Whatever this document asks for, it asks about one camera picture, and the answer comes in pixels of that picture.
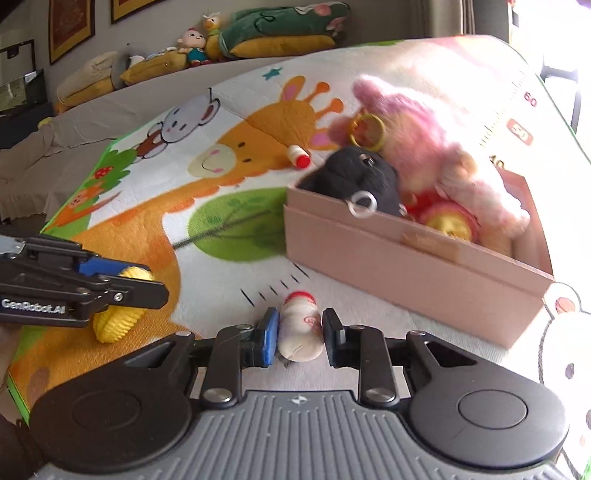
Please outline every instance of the pink plush toy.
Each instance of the pink plush toy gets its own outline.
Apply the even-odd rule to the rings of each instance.
[[[367,75],[355,81],[353,94],[360,112],[384,124],[379,153],[398,171],[402,194],[437,189],[492,231],[510,238],[525,231],[529,213],[505,190],[488,157],[465,150],[461,130],[444,104]],[[338,117],[329,128],[331,140],[350,143],[352,122],[352,117]]]

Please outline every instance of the white ring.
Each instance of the white ring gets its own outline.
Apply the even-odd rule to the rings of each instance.
[[[357,202],[362,199],[369,199],[369,207],[357,205]],[[351,195],[351,198],[347,200],[347,207],[349,207],[351,215],[355,218],[368,218],[378,210],[378,201],[371,192],[360,190]]]

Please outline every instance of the yellow bracelet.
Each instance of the yellow bracelet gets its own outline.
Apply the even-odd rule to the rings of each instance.
[[[128,267],[119,274],[120,277],[153,280],[154,276],[148,270],[139,267]],[[121,340],[133,328],[147,309],[138,307],[109,306],[104,312],[94,315],[92,327],[96,339],[100,343],[115,343]]]
[[[378,124],[381,133],[379,140],[374,145],[370,145],[369,147],[359,145],[357,143],[357,140],[355,140],[355,130],[357,129],[359,124],[366,119],[374,120]],[[384,125],[384,122],[382,122],[382,119],[377,115],[367,112],[360,113],[358,116],[353,118],[353,120],[351,120],[351,125],[349,127],[349,139],[351,140],[351,143],[356,147],[364,148],[366,150],[369,150],[370,152],[377,152],[381,150],[384,146],[384,142],[386,140],[386,126]]]

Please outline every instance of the doll in teal outfit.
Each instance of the doll in teal outfit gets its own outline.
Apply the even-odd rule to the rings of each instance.
[[[203,49],[205,48],[205,37],[199,31],[191,27],[181,38],[178,39],[178,51],[187,54],[187,61],[191,67],[211,63]]]

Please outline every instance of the yellow textured toy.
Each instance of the yellow textured toy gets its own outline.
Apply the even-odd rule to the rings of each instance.
[[[154,280],[151,272],[139,267],[128,267],[119,276],[139,278],[140,280]],[[111,305],[104,312],[96,313],[92,320],[96,339],[101,343],[115,343],[121,340],[137,321],[144,316],[146,310],[138,307]]]

